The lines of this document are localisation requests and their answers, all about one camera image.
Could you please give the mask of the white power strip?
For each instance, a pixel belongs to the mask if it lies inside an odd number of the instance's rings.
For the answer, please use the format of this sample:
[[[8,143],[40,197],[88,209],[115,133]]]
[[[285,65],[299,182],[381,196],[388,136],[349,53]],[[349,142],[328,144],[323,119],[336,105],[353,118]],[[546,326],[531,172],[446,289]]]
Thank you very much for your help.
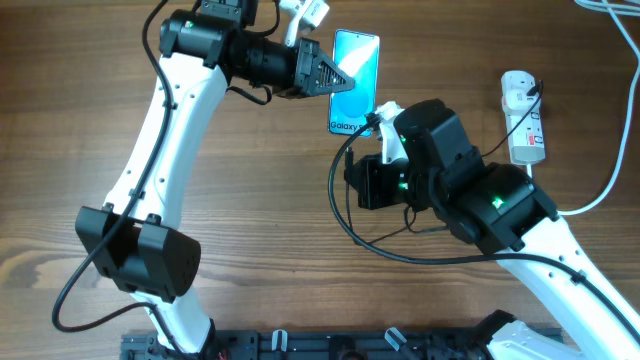
[[[507,90],[523,89],[538,99],[524,114],[505,114],[510,161],[515,165],[532,166],[545,159],[545,140],[541,124],[542,85],[531,74],[510,70],[501,77],[502,97]]]

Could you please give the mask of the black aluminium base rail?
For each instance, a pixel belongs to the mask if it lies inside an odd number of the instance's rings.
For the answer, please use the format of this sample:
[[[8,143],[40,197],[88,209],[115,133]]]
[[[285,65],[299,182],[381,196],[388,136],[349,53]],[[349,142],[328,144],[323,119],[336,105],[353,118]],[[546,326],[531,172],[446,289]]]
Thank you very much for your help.
[[[221,348],[217,359],[488,359],[486,348],[473,342],[471,328],[407,331],[406,349],[395,350],[382,331],[290,332],[284,350],[275,350],[271,332],[219,330],[215,340]]]

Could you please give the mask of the white USB charger plug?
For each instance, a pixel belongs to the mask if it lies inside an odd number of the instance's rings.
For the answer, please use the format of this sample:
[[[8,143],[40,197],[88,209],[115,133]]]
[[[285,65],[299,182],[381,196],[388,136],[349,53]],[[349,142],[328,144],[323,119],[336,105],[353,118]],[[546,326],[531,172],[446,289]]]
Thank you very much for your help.
[[[528,95],[527,90],[507,90],[502,97],[502,108],[507,115],[524,114],[538,99],[537,95]]]

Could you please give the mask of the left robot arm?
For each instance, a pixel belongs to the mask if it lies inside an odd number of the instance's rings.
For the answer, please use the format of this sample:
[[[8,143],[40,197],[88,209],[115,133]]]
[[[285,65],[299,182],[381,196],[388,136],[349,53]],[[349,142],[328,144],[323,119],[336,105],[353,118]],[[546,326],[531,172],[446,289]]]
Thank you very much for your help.
[[[180,223],[201,141],[232,80],[285,99],[354,86],[310,38],[327,3],[279,1],[275,9],[290,17],[279,42],[254,30],[254,1],[199,1],[162,23],[159,49],[149,56],[157,83],[131,156],[103,205],[82,208],[75,222],[86,264],[149,314],[155,343],[171,359],[229,355],[193,286],[200,244]]]

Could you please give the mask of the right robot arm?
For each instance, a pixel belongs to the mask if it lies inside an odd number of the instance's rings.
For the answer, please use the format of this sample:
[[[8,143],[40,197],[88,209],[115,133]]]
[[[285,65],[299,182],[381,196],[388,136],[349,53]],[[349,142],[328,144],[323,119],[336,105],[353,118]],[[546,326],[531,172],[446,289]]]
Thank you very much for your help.
[[[379,154],[345,171],[358,205],[431,210],[549,311],[588,359],[636,359],[639,315],[578,244],[553,200],[523,170],[485,164],[457,114],[438,100],[367,114]]]

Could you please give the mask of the smartphone with teal screen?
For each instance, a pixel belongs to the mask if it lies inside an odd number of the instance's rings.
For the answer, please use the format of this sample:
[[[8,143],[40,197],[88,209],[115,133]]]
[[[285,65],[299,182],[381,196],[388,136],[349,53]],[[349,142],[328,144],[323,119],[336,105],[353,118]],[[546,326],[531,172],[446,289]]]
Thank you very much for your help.
[[[329,101],[328,132],[350,136],[364,126],[375,107],[380,38],[377,35],[338,29],[333,60],[354,82],[351,90],[334,93]]]

